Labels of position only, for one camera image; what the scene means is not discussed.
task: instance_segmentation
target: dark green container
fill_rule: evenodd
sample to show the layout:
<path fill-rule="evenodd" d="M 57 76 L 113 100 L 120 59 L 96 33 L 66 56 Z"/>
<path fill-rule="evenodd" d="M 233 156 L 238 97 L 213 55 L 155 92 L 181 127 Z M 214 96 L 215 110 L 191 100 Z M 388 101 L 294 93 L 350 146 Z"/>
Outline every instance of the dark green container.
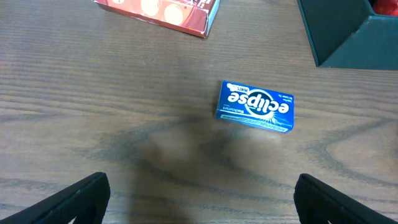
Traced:
<path fill-rule="evenodd" d="M 398 70 L 398 17 L 368 0 L 297 0 L 317 67 Z"/>

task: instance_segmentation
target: red box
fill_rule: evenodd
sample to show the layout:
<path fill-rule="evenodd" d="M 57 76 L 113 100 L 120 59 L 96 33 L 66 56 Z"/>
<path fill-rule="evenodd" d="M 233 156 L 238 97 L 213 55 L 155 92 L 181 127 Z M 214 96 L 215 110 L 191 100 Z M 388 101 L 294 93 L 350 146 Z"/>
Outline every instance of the red box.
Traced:
<path fill-rule="evenodd" d="M 208 37 L 220 0 L 94 0 L 107 11 Z"/>

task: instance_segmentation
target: small blue mint package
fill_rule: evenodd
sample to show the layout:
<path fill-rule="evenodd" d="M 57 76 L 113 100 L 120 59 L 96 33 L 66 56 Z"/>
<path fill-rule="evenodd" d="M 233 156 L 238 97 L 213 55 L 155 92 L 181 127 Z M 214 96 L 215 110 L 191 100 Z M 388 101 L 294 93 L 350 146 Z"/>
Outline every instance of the small blue mint package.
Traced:
<path fill-rule="evenodd" d="M 216 118 L 287 133 L 294 126 L 294 96 L 224 80 Z"/>

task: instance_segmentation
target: wood grain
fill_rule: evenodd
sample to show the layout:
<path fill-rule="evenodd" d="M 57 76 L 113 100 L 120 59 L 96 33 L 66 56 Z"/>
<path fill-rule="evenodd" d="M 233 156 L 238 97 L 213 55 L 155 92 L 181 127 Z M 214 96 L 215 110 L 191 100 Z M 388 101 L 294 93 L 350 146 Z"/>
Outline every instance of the wood grain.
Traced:
<path fill-rule="evenodd" d="M 0 2 L 0 218 L 96 171 L 104 223 L 299 223 L 306 172 L 398 220 L 398 73 L 315 68 L 294 0 L 208 40 L 90 1 Z M 295 95 L 286 135 L 213 119 L 226 79 Z"/>

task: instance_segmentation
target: red object inside container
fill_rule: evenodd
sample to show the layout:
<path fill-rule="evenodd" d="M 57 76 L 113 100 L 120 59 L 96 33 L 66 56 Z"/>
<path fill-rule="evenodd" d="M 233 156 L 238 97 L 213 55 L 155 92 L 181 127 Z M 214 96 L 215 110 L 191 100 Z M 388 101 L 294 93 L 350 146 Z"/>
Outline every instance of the red object inside container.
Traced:
<path fill-rule="evenodd" d="M 373 10 L 377 14 L 398 16 L 398 0 L 377 0 Z"/>

